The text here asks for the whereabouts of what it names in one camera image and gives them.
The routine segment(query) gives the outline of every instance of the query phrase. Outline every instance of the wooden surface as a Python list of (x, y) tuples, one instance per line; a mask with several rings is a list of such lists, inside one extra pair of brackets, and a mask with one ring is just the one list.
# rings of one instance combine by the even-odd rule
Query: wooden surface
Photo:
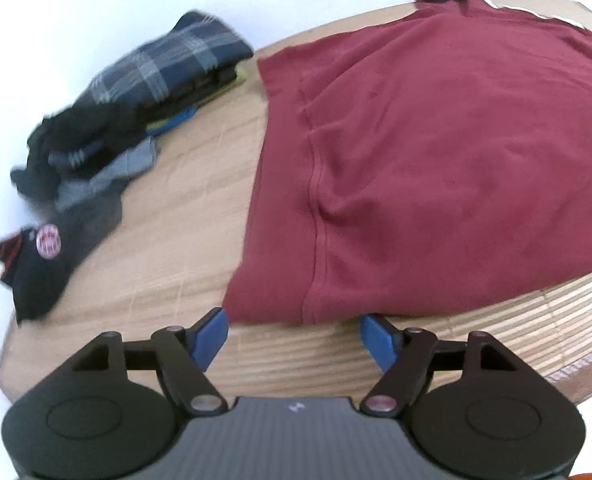
[[(592, 13), (565, 0), (492, 0), (558, 15), (592, 30)], [(399, 19), (412, 4), (375, 10), (298, 34), (257, 53), (272, 54), (368, 25)], [(266, 100), (255, 60), (248, 81), (201, 108), (160, 140), (154, 171), (124, 195), (124, 221), (76, 271), (44, 322), (12, 320), (0, 358), (0, 385), (16, 399), (104, 330), (125, 340), (158, 328), (191, 325), (220, 304), (241, 255), (247, 209), (263, 143)], [(452, 317), (396, 319), (441, 338), (487, 330), (572, 400), (592, 394), (592, 275)], [(362, 348), (356, 322), (319, 326), (233, 326), (209, 370), (236, 395), (362, 397), (380, 372)], [(156, 386), (153, 373), (134, 380)], [(439, 374), (435, 384), (455, 377)]]

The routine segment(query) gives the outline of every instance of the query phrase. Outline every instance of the maroon t-shirt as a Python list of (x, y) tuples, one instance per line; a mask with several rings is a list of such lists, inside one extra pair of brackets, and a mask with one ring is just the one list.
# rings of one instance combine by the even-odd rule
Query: maroon t-shirt
[(592, 271), (592, 33), (484, 0), (259, 61), (233, 321), (456, 314)]

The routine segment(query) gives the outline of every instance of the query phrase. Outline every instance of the stack of clothes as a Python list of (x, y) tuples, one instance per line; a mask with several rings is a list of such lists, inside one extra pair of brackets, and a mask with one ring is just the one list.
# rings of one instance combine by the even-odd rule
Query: stack of clothes
[(11, 179), (47, 221), (0, 241), (0, 282), (13, 291), (18, 324), (45, 316), (71, 273), (120, 224), (122, 192), (156, 164), (155, 138), (244, 82), (238, 63), (252, 56), (231, 28), (192, 10), (36, 127), (26, 167), (13, 168)]

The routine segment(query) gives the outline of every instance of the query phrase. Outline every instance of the blue gripper pad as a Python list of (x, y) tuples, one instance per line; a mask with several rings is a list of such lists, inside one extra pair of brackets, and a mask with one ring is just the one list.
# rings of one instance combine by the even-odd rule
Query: blue gripper pad
[(195, 334), (191, 358), (205, 372), (227, 340), (229, 318), (220, 309)]
[(361, 318), (362, 344), (383, 372), (389, 370), (398, 359), (391, 333), (374, 316)]

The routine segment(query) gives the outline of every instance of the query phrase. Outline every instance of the blue fabric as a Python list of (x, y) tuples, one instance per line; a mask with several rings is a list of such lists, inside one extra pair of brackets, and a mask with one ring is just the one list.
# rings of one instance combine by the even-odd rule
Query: blue fabric
[(207, 73), (252, 56), (253, 50), (236, 32), (217, 18), (192, 10), (169, 33), (96, 74), (78, 102), (152, 106)]
[(176, 126), (179, 126), (185, 121), (191, 119), (196, 114), (197, 110), (198, 108), (196, 107), (187, 108), (185, 111), (180, 112), (178, 115), (170, 118), (169, 120), (166, 120), (161, 126), (157, 126), (155, 128), (147, 127), (146, 134), (149, 137), (161, 136), (162, 134), (167, 133), (169, 130), (173, 130)]

